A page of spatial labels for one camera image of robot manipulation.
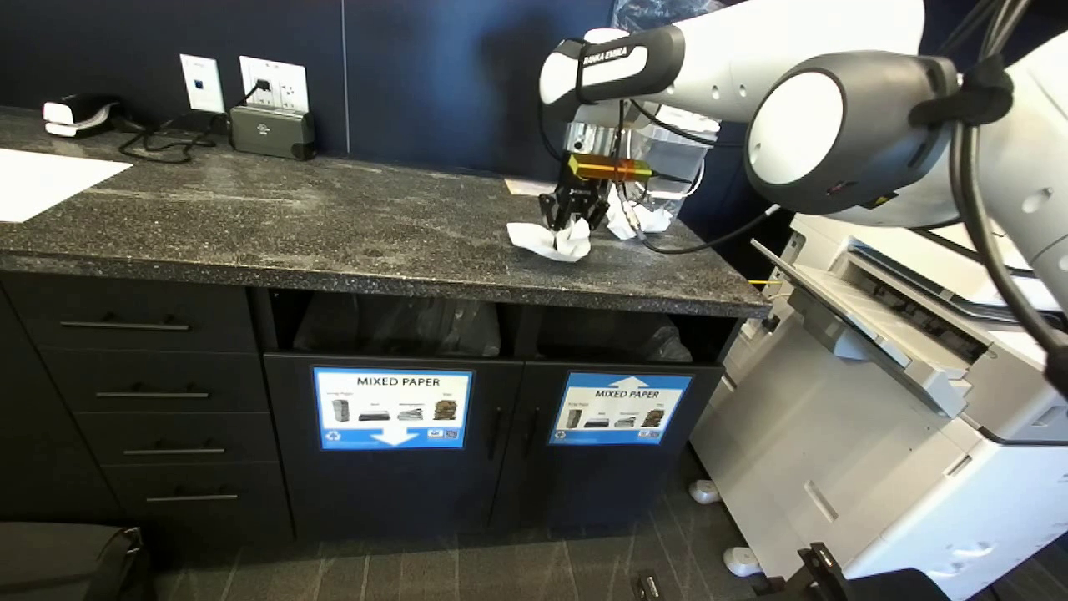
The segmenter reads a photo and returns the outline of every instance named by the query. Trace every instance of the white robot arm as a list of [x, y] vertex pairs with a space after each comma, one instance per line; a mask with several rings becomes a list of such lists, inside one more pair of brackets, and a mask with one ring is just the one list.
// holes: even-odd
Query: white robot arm
[[[989, 41], [1006, 42], [1026, 7], [1002, 0]], [[963, 76], [952, 59], [919, 57], [920, 29], [920, 0], [747, 0], [649, 32], [566, 41], [538, 85], [541, 104], [570, 119], [570, 173], [566, 167], [558, 194], [541, 199], [547, 227], [570, 227], [573, 215], [598, 221], [598, 173], [607, 173], [600, 184], [638, 173], [606, 167], [621, 162], [612, 136], [621, 100], [669, 104], [751, 125], [747, 177], [789, 212], [887, 227], [964, 212], [972, 236], [995, 217], [1068, 308], [1068, 32], [1011, 69], [995, 42]], [[580, 173], [573, 156], [600, 164]], [[1057, 349], [1068, 390], [1062, 337], [1045, 332], [1041, 349]]]

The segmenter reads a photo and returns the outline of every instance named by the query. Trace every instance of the white paper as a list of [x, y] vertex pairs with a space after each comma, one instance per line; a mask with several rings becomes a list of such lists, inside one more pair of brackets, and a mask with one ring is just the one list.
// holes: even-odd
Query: white paper
[[538, 256], [558, 261], [558, 265], [579, 265], [592, 253], [592, 227], [588, 221], [573, 221], [566, 231], [547, 231], [541, 223], [507, 223], [511, 246], [526, 246]]
[[507, 187], [511, 196], [553, 194], [553, 184], [547, 184], [547, 182], [514, 182], [514, 177], [505, 177], [505, 187]]
[[127, 167], [132, 164], [0, 148], [0, 223], [26, 223]]

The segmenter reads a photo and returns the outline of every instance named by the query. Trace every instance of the dark countertop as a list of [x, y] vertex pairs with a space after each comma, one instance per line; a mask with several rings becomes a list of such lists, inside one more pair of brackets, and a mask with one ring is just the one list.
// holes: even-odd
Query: dark countertop
[[[124, 162], [121, 142], [53, 142], [37, 116], [0, 114], [0, 148], [14, 150]], [[714, 251], [653, 253], [600, 235], [583, 265], [547, 265], [507, 244], [505, 223], [522, 215], [533, 217], [533, 199], [492, 177], [198, 150], [195, 164], [134, 164], [26, 223], [0, 223], [0, 270], [766, 315], [766, 296]], [[673, 227], [660, 244], [694, 242]]]

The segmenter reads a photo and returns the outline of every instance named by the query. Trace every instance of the electrical outlet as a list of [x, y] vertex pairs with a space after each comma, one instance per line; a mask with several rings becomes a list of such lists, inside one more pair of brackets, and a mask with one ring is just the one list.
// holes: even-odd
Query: electrical outlet
[[254, 108], [284, 108], [309, 114], [309, 73], [301, 64], [241, 57], [241, 88]]
[[186, 81], [190, 110], [226, 114], [222, 66], [210, 57], [177, 55]]

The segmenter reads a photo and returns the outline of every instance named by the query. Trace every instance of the printed sign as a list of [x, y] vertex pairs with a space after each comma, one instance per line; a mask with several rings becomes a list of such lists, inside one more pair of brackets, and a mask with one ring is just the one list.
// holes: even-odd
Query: printed sign
[[464, 449], [469, 371], [315, 367], [324, 451]]
[[660, 443], [690, 376], [570, 374], [551, 443]]

